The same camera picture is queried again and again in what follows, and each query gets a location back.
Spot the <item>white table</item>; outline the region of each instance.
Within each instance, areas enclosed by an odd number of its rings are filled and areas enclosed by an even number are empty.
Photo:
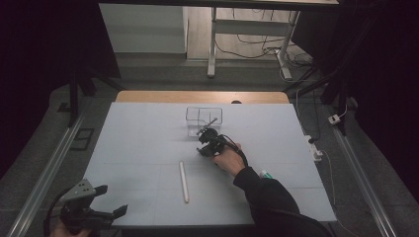
[[[112,211],[120,228],[253,223],[233,178],[202,157],[188,137],[187,107],[223,110],[221,132],[240,142],[249,165],[266,169],[295,198],[302,214],[336,220],[293,105],[113,103],[86,170],[94,187],[108,185],[91,207]],[[185,162],[190,203],[184,203],[179,161]]]

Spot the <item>black sleeve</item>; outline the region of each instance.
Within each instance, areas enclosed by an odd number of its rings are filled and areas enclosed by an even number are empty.
[[[246,194],[258,237],[330,237],[317,220],[299,213],[295,200],[277,180],[261,179],[251,167],[241,170],[234,185]]]
[[[261,179],[251,167],[241,170],[233,184],[244,191],[253,206],[299,214],[295,200],[279,181]]]

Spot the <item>wooden edge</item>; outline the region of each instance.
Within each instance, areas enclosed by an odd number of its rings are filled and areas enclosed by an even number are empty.
[[[197,104],[289,104],[283,92],[121,91],[116,102]]]

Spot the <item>gray floor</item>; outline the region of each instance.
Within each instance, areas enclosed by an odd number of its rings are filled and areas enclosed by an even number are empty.
[[[279,77],[279,68],[276,63],[221,61],[215,78],[208,79],[206,65],[202,62],[154,59],[129,60],[126,57],[119,57],[123,74],[123,80],[119,82],[128,89],[135,90],[281,91],[289,85]],[[302,68],[294,69],[293,76],[298,77],[303,70]],[[81,125],[81,128],[93,129],[92,142],[84,151],[68,151],[27,236],[42,234],[42,220],[52,199],[62,189],[74,185],[83,178],[109,106],[117,94],[114,89],[101,81],[95,80],[95,84],[98,87],[98,93]],[[321,133],[315,144],[318,149],[326,151],[329,155],[333,172],[334,196],[329,160],[324,158],[317,164],[329,199],[331,203],[334,203],[333,207],[341,224],[348,230],[358,236],[381,236],[332,129],[326,122],[328,110],[333,111],[334,108],[322,106],[319,103],[318,96],[321,90],[318,89],[314,95],[310,93],[299,98],[298,111],[305,132],[312,137],[318,137]],[[6,236],[8,233],[62,132],[66,129],[68,114],[58,113],[57,109],[61,103],[68,102],[68,96],[67,87],[60,88],[51,94],[50,108],[42,124],[16,163],[0,181],[0,236]],[[395,226],[398,236],[417,236],[419,233],[418,203],[403,186],[382,154],[360,130],[354,119],[354,113],[354,108],[350,106],[347,112],[348,138],[357,155],[360,156],[378,197]],[[72,143],[73,148],[82,146],[84,144],[80,144],[79,141]],[[353,236],[341,224],[331,223],[336,235]],[[113,233],[113,231],[108,231],[103,235],[108,236]]]
[[[188,58],[207,59],[210,50],[211,8],[190,7],[188,30]],[[256,9],[217,8],[216,17],[223,20],[287,22],[289,11],[272,11]],[[282,37],[216,35],[215,40],[224,51],[235,52],[244,56],[254,57],[263,54],[262,46],[279,47]],[[266,43],[246,43],[244,41],[266,41]],[[290,46],[288,53],[298,54],[302,51],[297,46]],[[217,59],[245,59],[238,55],[225,53],[216,49]],[[257,60],[276,60],[272,55],[258,57]]]

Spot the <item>white wall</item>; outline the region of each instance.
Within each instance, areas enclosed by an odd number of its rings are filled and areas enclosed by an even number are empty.
[[[100,4],[114,52],[187,50],[186,7]]]

